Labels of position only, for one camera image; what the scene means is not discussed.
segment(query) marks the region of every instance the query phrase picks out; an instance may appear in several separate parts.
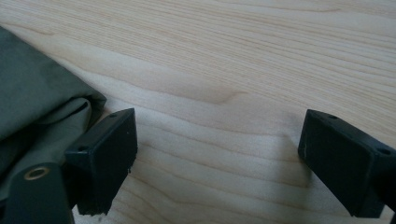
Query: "black object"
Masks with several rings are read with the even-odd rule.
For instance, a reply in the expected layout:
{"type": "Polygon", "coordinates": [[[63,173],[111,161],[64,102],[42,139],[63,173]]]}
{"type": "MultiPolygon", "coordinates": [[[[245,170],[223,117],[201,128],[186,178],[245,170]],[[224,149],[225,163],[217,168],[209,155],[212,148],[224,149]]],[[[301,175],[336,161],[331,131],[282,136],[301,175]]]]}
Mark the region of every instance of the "black object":
{"type": "Polygon", "coordinates": [[[300,157],[354,217],[396,210],[396,150],[326,113],[308,110],[300,157]]]}
{"type": "Polygon", "coordinates": [[[42,163],[13,179],[5,224],[72,223],[81,214],[107,213],[137,153],[134,110],[107,116],[66,150],[66,163],[42,163]]]}

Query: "green towel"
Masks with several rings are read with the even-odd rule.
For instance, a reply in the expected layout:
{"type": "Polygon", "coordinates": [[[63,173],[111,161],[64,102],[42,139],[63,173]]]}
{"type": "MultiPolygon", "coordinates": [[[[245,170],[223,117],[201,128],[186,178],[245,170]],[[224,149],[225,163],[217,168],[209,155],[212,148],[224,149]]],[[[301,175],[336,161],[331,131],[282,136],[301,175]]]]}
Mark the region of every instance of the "green towel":
{"type": "Polygon", "coordinates": [[[64,151],[101,116],[106,97],[0,27],[0,201],[12,177],[64,151]]]}

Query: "wood grain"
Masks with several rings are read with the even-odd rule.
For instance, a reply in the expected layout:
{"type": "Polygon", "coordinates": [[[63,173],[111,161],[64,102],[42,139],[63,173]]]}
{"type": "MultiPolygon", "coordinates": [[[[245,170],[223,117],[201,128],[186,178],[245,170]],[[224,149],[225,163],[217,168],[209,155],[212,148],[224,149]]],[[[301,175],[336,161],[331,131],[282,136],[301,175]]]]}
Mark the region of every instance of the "wood grain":
{"type": "Polygon", "coordinates": [[[396,147],[395,1],[3,0],[0,25],[136,109],[132,173],[77,223],[389,223],[296,148],[307,108],[396,147]]]}

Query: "dark green cloth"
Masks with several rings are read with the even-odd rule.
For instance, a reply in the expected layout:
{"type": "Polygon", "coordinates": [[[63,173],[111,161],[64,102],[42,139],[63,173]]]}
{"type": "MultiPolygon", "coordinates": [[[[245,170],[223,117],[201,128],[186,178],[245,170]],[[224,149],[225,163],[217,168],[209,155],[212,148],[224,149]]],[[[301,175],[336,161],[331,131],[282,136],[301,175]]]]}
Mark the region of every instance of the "dark green cloth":
{"type": "Polygon", "coordinates": [[[0,200],[12,176],[64,151],[101,116],[105,96],[0,27],[0,200]]]}

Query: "metal ring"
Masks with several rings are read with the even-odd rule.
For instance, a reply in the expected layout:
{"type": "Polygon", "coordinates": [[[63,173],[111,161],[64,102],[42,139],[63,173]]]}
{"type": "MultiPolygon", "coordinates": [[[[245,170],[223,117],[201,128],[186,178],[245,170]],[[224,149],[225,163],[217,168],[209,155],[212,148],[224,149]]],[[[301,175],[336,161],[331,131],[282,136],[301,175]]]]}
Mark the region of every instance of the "metal ring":
{"type": "Polygon", "coordinates": [[[50,172],[50,169],[45,167],[45,166],[40,166],[35,169],[32,169],[28,171],[25,175],[24,178],[25,180],[36,180],[38,178],[43,177],[44,175],[47,175],[50,172]]]}

